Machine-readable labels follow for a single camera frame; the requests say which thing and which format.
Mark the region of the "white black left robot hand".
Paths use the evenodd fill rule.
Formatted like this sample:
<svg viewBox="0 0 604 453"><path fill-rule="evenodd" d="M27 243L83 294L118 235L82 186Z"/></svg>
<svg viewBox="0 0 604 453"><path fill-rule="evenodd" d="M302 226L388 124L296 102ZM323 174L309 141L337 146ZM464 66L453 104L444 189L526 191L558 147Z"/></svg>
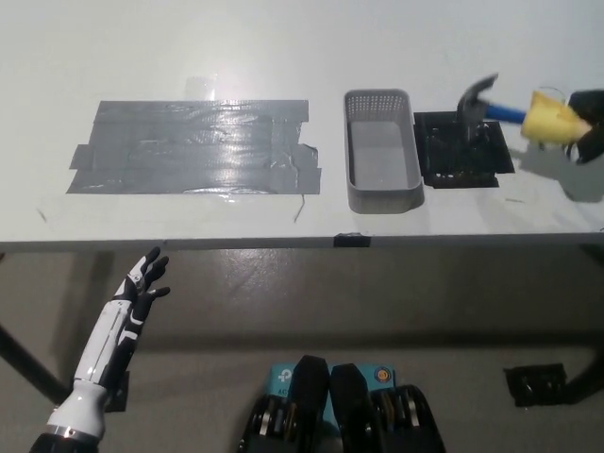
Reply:
<svg viewBox="0 0 604 453"><path fill-rule="evenodd" d="M169 258L155 247L126 273L101 310L75 370L73 389L91 384L112 394L137 348L153 303L170 292L152 285L166 272Z"/></svg>

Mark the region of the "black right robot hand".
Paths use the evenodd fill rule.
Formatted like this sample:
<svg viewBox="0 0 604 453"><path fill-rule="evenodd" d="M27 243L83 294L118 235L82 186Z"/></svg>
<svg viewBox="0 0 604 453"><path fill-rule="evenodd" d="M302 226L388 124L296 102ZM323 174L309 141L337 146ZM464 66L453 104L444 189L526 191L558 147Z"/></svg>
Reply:
<svg viewBox="0 0 604 453"><path fill-rule="evenodd" d="M573 92L568 106L592 128L566 150L577 165L588 164L603 155L603 91Z"/></svg>

